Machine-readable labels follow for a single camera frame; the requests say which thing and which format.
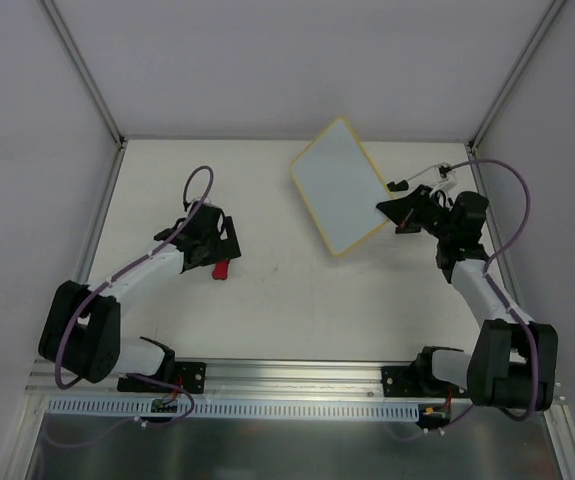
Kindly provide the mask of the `red bone-shaped eraser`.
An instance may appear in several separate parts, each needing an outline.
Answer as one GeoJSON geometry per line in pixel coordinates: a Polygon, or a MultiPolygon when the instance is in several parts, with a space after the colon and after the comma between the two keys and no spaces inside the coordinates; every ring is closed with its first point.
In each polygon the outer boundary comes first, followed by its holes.
{"type": "Polygon", "coordinates": [[[228,276],[229,276],[229,265],[230,265],[229,260],[222,260],[222,261],[217,262],[214,265],[214,268],[212,271],[212,278],[214,280],[218,280],[218,281],[227,280],[228,276]]]}

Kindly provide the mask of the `yellow-framed whiteboard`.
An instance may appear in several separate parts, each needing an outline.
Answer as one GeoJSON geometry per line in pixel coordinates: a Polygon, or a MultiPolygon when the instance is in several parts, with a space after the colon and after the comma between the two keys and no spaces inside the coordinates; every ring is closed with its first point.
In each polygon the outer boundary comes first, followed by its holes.
{"type": "Polygon", "coordinates": [[[318,134],[289,172],[331,255],[348,253],[385,225],[376,205],[391,195],[346,118],[318,134]]]}

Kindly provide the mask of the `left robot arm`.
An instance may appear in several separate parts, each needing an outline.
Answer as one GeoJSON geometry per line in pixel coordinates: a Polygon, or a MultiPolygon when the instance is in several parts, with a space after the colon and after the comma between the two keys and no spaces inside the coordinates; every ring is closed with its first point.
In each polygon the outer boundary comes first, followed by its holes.
{"type": "Polygon", "coordinates": [[[122,320],[138,301],[165,282],[195,268],[210,267],[227,277],[230,261],[241,255],[234,222],[221,208],[203,204],[191,218],[157,233],[150,247],[97,284],[72,280],[56,290],[39,343],[39,355],[75,381],[97,384],[120,377],[126,392],[163,391],[183,380],[175,351],[141,336],[127,338],[122,320]]]}

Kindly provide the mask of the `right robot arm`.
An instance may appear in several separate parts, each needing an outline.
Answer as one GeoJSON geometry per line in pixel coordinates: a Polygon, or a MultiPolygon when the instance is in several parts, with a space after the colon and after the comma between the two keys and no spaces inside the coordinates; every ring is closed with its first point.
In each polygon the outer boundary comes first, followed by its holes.
{"type": "Polygon", "coordinates": [[[408,367],[406,380],[426,396],[461,388],[474,405],[522,419],[553,402],[558,334],[553,326],[534,322],[490,275],[490,257],[481,243],[488,205],[486,197],[464,191],[446,206],[420,185],[377,208],[397,232],[424,230],[436,238],[437,268],[479,326],[472,353],[426,346],[408,367]]]}

